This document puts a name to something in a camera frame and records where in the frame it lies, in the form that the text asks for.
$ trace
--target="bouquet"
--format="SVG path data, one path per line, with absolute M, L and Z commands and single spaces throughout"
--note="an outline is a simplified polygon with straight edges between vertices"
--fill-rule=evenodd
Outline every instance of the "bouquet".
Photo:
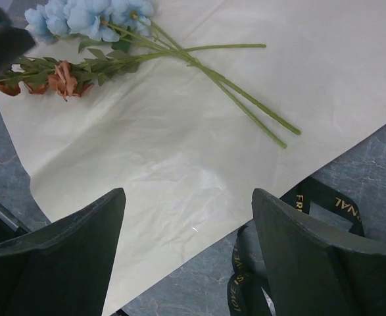
M 102 86 L 115 76 L 136 72 L 143 62 L 169 56 L 200 69 L 280 147 L 287 145 L 253 114 L 239 95 L 292 133 L 301 134 L 297 127 L 191 54 L 209 49 L 264 49 L 265 44 L 185 48 L 151 20 L 153 15 L 151 0 L 50 0 L 45 6 L 37 5 L 35 9 L 27 10 L 25 17 L 38 41 L 53 44 L 78 37 L 81 39 L 79 53 L 88 49 L 94 58 L 72 64 L 51 57 L 21 57 L 0 75 L 0 91 L 16 96 L 21 92 L 19 84 L 22 82 L 30 94 L 54 91 L 67 101 L 68 97 L 85 96 L 95 83 Z M 99 45 L 110 45 L 111 53 L 105 55 L 100 49 L 89 48 Z M 144 47 L 147 52 L 131 55 L 134 45 Z

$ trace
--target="marble surface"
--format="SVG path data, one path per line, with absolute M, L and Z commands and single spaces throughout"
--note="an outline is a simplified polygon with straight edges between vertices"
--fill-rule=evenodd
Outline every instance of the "marble surface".
M 23 27 L 24 11 L 46 0 L 0 0 L 10 5 L 14 23 Z M 325 166 L 314 177 L 357 202 L 367 238 L 386 242 L 386 126 Z M 49 223 L 29 191 L 29 177 L 20 164 L 0 115 L 0 202 L 32 230 Z M 317 217 L 326 220 L 322 211 Z M 328 218 L 331 224 L 339 221 Z M 250 254 L 263 273 L 255 227 L 246 230 Z M 188 261 L 123 309 L 130 316 L 226 316 L 226 285 L 235 234 L 230 234 Z

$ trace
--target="gray marble table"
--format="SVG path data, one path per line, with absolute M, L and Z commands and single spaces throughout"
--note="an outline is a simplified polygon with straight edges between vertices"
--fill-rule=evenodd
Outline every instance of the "gray marble table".
M 24 11 L 46 0 L 0 0 L 19 27 Z M 323 183 L 357 202 L 368 238 L 386 242 L 386 126 L 314 174 Z M 29 191 L 29 176 L 20 164 L 0 115 L 0 202 L 32 230 L 49 224 Z M 322 211 L 316 216 L 339 226 Z M 255 227 L 247 237 L 250 255 L 262 271 Z M 226 286 L 235 234 L 209 247 L 124 307 L 132 316 L 226 316 Z

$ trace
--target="white wrapping paper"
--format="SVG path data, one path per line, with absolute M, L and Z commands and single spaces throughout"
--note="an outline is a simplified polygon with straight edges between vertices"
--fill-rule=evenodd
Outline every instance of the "white wrapping paper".
M 68 103 L 0 93 L 52 221 L 126 191 L 104 315 L 249 221 L 254 188 L 280 196 L 386 124 L 386 0 L 160 0 L 156 9 L 155 22 L 185 47 L 267 43 L 194 55 L 302 136 L 247 103 L 289 144 L 280 149 L 203 73 L 170 58 Z M 82 59 L 65 41 L 31 55 Z

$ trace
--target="orange flower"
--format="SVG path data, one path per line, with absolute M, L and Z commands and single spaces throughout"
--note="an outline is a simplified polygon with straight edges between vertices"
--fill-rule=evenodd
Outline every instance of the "orange flower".
M 73 92 L 74 97 L 83 97 L 87 92 L 92 90 L 93 84 L 84 84 L 82 88 L 80 89 L 80 92 Z
M 0 91 L 7 95 L 15 97 L 20 93 L 20 87 L 18 84 L 15 86 L 8 86 L 4 82 L 0 82 Z
M 48 82 L 40 85 L 38 88 L 34 89 L 34 84 L 24 82 L 24 85 L 27 87 L 30 94 L 45 94 L 48 90 Z
M 60 65 L 55 66 L 55 74 L 48 76 L 48 84 L 52 90 L 63 97 L 67 102 L 67 97 L 73 96 L 77 87 L 77 79 L 70 73 L 70 63 L 63 61 Z

